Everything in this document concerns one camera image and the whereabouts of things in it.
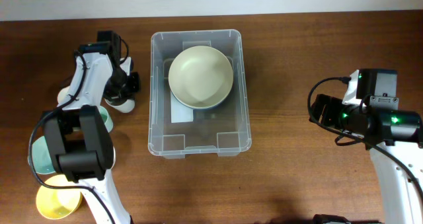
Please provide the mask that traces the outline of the white cup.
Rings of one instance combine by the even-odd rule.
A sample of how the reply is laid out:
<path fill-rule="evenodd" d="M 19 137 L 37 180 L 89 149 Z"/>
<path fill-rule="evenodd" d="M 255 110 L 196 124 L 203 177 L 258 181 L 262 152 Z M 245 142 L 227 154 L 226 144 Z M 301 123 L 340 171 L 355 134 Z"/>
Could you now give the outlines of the white cup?
<path fill-rule="evenodd" d="M 135 108 L 135 100 L 127 99 L 124 102 L 111 102 L 107 99 L 104 99 L 107 105 L 111 106 L 115 110 L 121 113 L 130 113 Z"/>
<path fill-rule="evenodd" d="M 65 88 L 62 88 L 60 90 L 60 92 L 58 93 L 58 96 L 57 96 L 58 104 L 61 104 L 62 101 L 66 98 L 66 96 L 68 94 L 68 91 L 69 91 L 69 86 L 68 87 L 65 87 Z"/>

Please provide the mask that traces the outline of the cream bowl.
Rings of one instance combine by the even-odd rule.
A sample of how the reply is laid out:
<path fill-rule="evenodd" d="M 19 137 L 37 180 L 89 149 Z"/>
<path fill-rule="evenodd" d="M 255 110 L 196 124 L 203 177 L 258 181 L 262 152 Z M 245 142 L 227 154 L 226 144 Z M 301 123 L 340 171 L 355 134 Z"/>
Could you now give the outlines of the cream bowl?
<path fill-rule="evenodd" d="M 193 109 L 218 106 L 229 96 L 232 88 L 232 85 L 170 85 L 176 99 Z"/>
<path fill-rule="evenodd" d="M 169 69 L 170 85 L 233 85 L 229 59 L 209 46 L 194 46 L 179 53 Z"/>

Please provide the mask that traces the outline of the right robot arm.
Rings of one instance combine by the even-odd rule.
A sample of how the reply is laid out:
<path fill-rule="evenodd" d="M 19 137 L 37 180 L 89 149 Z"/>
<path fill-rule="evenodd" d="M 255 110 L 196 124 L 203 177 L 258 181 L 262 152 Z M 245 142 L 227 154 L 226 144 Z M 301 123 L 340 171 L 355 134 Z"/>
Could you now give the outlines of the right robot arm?
<path fill-rule="evenodd" d="M 386 223 L 422 222 L 422 119 L 397 110 L 397 98 L 367 94 L 354 102 L 325 94 L 307 102 L 310 121 L 348 145 L 363 143 L 375 167 Z"/>

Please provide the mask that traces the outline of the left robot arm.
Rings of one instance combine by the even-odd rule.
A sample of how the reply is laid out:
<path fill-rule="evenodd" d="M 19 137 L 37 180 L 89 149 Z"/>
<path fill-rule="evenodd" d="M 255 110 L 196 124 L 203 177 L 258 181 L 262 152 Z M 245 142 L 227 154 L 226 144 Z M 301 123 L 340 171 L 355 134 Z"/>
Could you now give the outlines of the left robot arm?
<path fill-rule="evenodd" d="M 41 121 L 52 164 L 68 190 L 82 193 L 97 223 L 132 223 L 113 181 L 116 152 L 100 104 L 106 99 L 122 113 L 132 111 L 137 73 L 119 52 L 79 49 L 74 56 L 67 94 Z"/>

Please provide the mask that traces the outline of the pale green cup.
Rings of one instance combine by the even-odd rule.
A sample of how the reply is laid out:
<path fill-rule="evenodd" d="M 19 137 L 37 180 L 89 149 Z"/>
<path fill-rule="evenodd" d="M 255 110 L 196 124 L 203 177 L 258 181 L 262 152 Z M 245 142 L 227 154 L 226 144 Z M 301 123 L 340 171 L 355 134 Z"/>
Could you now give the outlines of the pale green cup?
<path fill-rule="evenodd" d="M 114 127 L 114 123 L 112 121 L 110 114 L 108 113 L 107 109 L 103 106 L 99 107 L 99 112 L 100 112 L 102 121 L 106 127 L 106 130 L 108 131 L 108 133 L 110 133 Z"/>

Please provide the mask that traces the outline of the white paper label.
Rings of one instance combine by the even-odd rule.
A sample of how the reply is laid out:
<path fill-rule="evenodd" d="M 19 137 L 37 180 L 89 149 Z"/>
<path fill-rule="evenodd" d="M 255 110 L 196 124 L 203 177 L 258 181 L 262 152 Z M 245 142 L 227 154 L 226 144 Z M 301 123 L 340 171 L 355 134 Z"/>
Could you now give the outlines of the white paper label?
<path fill-rule="evenodd" d="M 194 121 L 194 110 L 183 105 L 173 93 L 171 93 L 171 122 L 185 123 Z"/>

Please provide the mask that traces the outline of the clear plastic storage bin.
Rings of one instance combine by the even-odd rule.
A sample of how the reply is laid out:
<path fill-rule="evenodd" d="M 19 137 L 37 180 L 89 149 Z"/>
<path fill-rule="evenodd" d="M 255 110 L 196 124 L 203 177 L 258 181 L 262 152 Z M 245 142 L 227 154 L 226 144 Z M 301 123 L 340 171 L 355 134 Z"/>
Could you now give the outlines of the clear plastic storage bin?
<path fill-rule="evenodd" d="M 155 33 L 149 105 L 148 150 L 155 156 L 247 151 L 252 137 L 241 33 Z"/>

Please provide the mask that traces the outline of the light green bowl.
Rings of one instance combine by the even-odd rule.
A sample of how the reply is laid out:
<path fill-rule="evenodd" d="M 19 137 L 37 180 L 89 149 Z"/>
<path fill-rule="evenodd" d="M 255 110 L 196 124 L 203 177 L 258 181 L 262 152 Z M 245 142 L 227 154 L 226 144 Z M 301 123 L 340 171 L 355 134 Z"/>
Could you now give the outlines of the light green bowl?
<path fill-rule="evenodd" d="M 47 175 L 56 172 L 44 136 L 39 137 L 32 144 L 32 160 L 37 174 Z"/>

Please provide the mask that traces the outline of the yellow bowl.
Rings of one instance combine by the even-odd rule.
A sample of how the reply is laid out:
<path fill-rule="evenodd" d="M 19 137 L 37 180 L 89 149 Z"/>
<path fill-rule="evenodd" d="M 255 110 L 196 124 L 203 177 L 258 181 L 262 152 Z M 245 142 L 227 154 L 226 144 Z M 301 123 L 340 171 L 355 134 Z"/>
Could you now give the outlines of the yellow bowl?
<path fill-rule="evenodd" d="M 76 189 L 51 189 L 41 186 L 36 195 L 36 208 L 46 219 L 63 219 L 75 212 L 83 196 Z"/>

